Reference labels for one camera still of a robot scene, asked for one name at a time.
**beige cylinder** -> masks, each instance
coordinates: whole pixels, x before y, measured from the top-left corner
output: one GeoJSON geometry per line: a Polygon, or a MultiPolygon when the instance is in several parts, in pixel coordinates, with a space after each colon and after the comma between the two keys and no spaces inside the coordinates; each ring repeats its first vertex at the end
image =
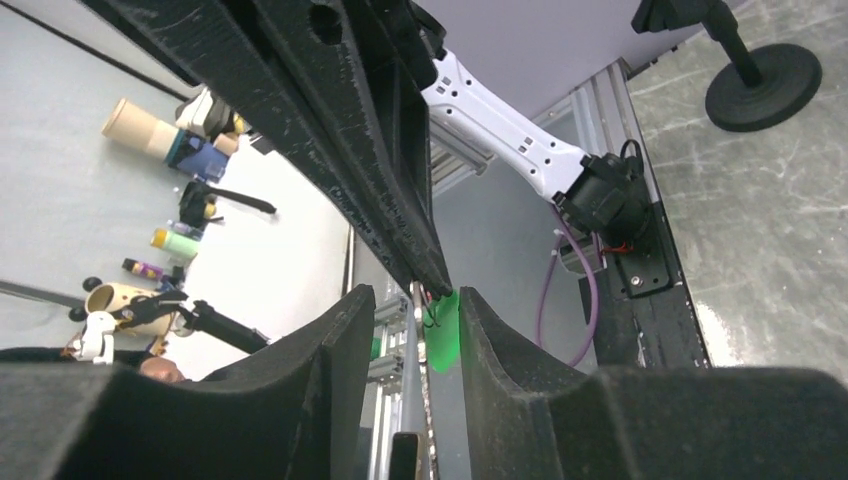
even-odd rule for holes
{"type": "Polygon", "coordinates": [[[233,139],[229,135],[225,135],[222,133],[218,135],[218,138],[216,138],[214,142],[212,142],[212,146],[217,148],[221,151],[221,153],[229,157],[230,155],[236,153],[236,150],[238,150],[238,138],[233,139]]]}
{"type": "MultiPolygon", "coordinates": [[[[104,283],[92,290],[85,299],[85,313],[104,311],[115,312],[130,304],[135,297],[152,297],[156,292],[122,283],[104,283]]],[[[171,328],[173,315],[163,315],[152,323],[133,328],[121,328],[116,331],[139,335],[166,335],[171,328]]]]}
{"type": "Polygon", "coordinates": [[[179,129],[122,98],[103,125],[102,133],[116,142],[165,160],[179,129]]]}

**black sleeve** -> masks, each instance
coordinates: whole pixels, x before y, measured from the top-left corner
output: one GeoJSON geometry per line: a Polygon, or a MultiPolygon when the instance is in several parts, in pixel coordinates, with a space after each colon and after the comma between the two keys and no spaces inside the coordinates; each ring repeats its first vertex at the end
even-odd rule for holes
{"type": "MultiPolygon", "coordinates": [[[[63,363],[73,362],[73,357],[63,356],[62,348],[20,347],[0,350],[0,362],[63,363]]],[[[115,363],[138,368],[141,362],[152,357],[146,351],[115,350],[115,363]]]]}

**round weighted base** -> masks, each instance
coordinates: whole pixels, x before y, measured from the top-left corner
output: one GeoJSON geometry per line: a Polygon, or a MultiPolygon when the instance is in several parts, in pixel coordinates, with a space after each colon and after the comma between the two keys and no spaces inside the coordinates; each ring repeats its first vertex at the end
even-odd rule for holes
{"type": "Polygon", "coordinates": [[[821,84],[821,64],[806,48],[767,45],[752,51],[751,57],[763,75],[759,85],[745,86],[731,64],[707,90],[707,115],[723,130],[754,132],[773,127],[804,108],[821,84]]]}

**person's hand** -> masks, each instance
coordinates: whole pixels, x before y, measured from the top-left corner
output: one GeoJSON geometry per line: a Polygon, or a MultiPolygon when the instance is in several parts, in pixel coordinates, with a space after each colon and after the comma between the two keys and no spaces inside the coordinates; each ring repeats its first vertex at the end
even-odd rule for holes
{"type": "Polygon", "coordinates": [[[177,364],[162,357],[148,358],[141,362],[141,368],[138,370],[142,375],[165,383],[176,383],[185,380],[183,373],[177,368],[177,364]]]}

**polished floor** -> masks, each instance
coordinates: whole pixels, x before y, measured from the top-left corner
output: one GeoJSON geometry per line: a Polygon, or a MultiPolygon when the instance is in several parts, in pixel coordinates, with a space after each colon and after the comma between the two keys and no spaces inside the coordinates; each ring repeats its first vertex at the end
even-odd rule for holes
{"type": "Polygon", "coordinates": [[[824,78],[790,120],[719,130],[704,95],[727,63],[698,34],[628,84],[715,365],[792,365],[848,381],[848,2],[752,0],[751,48],[795,43],[824,78]]]}

